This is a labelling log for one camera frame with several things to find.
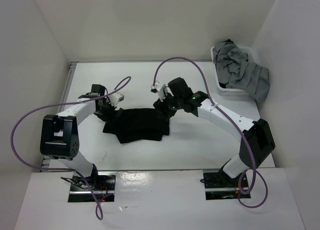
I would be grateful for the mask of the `black skirt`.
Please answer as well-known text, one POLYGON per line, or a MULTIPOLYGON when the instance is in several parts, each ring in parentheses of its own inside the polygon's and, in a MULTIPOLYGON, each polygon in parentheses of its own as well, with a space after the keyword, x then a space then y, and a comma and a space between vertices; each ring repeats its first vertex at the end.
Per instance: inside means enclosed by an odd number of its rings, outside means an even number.
POLYGON ((161 141, 170 134, 170 122, 151 108, 120 109, 107 121, 103 133, 116 135, 121 144, 138 140, 161 141))

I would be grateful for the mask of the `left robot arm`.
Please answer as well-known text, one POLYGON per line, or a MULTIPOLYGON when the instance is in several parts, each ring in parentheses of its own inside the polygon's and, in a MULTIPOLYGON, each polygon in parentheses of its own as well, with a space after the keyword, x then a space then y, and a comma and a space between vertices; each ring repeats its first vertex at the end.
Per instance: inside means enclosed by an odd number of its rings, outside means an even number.
POLYGON ((82 183, 88 190, 97 188, 103 179, 99 177, 95 164, 80 152, 78 126, 93 114, 105 122, 116 116, 116 107, 124 100, 124 95, 119 92, 110 96, 105 96, 106 94, 104 86, 93 84, 91 91, 79 96, 71 107, 56 115, 46 115, 42 122, 41 154, 58 160, 72 170, 76 175, 73 182, 82 183))

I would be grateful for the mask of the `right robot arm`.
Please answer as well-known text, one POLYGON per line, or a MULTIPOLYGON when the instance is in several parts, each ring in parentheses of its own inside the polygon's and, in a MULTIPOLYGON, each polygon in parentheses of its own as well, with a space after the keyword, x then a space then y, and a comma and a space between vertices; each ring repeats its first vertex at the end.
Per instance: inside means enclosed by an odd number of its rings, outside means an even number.
POLYGON ((158 94, 153 106, 162 118, 168 120, 182 109, 216 124, 239 141, 239 153, 219 169, 216 177, 216 181, 225 187, 231 186, 242 172, 252 167, 258 168, 275 149, 266 120, 255 121, 218 103, 213 104, 206 93, 193 92, 183 78, 178 77, 169 84, 157 81, 151 91, 158 94))

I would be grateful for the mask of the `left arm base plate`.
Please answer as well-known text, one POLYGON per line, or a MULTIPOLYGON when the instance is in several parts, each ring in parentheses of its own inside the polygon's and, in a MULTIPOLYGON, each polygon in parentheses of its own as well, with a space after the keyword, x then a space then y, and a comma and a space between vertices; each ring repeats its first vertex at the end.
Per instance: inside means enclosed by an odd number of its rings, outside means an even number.
MULTIPOLYGON (((88 186, 80 177, 73 175, 71 178, 61 177, 65 182, 70 183, 69 203, 88 203, 94 202, 88 186)), ((115 199, 116 173, 106 172, 99 173, 97 182, 94 184, 92 180, 87 179, 94 196, 98 201, 113 202, 115 199)))

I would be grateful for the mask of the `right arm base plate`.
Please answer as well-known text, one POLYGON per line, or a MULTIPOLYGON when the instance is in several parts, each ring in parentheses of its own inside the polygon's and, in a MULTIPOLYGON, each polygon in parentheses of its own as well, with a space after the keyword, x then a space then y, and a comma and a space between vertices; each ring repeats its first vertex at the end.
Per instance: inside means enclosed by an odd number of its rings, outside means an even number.
POLYGON ((250 198, 250 194, 240 194, 240 188, 247 191, 249 184, 245 175, 241 185, 239 185, 240 174, 235 178, 230 178, 220 170, 203 171, 203 177, 200 182, 204 185, 206 200, 229 200, 240 198, 250 198))

